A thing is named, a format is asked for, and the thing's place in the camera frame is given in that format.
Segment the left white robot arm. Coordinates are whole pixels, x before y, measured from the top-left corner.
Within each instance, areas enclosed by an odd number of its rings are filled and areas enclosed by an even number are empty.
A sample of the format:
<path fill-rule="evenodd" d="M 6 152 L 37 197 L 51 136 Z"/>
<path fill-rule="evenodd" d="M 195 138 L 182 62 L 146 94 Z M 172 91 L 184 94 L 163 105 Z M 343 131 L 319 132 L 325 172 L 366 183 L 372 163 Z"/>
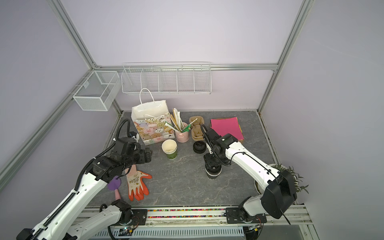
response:
<path fill-rule="evenodd" d="M 67 197 L 34 228 L 23 229 L 16 237 L 18 240 L 88 240 L 115 224 L 140 223 L 130 204 L 115 200 L 95 216 L 74 224 L 94 196 L 115 177 L 123 176 L 133 165 L 151 161 L 152 152 L 141 147 L 140 135 L 127 130 L 127 136 L 121 138 L 121 129 L 119 126 L 114 142 L 83 167 Z"/>

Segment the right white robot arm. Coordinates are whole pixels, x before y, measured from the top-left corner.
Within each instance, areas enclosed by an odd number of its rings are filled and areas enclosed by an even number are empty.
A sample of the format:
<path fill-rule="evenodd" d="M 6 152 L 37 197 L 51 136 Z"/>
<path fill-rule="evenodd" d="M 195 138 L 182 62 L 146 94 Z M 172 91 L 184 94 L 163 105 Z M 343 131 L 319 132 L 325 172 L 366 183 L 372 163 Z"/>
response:
<path fill-rule="evenodd" d="M 287 170 L 279 171 L 257 158 L 231 134 L 220 136 L 215 130 L 201 126 L 209 152 L 204 155 L 205 170 L 210 179 L 217 178 L 222 167 L 237 164 L 258 184 L 259 195 L 245 199 L 234 218 L 250 223 L 259 215 L 275 219 L 284 216 L 296 201 L 295 177 Z"/>

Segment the black paper coffee cup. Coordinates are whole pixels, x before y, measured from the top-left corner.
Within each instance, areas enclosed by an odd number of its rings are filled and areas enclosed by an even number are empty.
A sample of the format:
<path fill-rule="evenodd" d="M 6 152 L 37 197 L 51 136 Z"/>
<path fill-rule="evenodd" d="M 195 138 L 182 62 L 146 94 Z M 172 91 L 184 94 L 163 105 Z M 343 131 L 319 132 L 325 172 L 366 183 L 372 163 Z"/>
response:
<path fill-rule="evenodd" d="M 214 180 L 216 179 L 222 172 L 222 169 L 215 169 L 215 170 L 209 170 L 206 169 L 206 173 L 209 179 Z"/>

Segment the white cartoon paper gift bag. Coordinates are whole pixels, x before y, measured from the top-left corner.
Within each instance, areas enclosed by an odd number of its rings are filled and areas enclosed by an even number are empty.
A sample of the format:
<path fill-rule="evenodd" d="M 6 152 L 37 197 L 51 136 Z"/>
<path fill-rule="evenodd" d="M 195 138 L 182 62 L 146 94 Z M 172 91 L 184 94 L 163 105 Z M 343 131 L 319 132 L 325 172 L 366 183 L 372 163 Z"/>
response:
<path fill-rule="evenodd" d="M 171 124 L 171 114 L 165 100 L 150 102 L 132 107 L 131 119 L 143 143 L 148 146 L 175 138 Z"/>

